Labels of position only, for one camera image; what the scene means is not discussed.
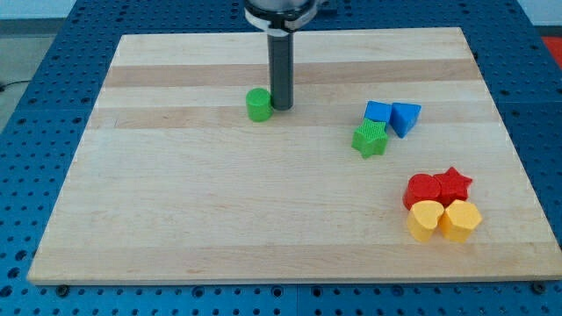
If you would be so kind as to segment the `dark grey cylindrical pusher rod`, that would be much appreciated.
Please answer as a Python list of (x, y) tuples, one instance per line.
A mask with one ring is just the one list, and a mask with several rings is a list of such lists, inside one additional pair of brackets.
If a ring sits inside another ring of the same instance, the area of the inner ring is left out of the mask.
[(277, 111), (293, 106), (293, 37), (268, 36), (271, 105)]

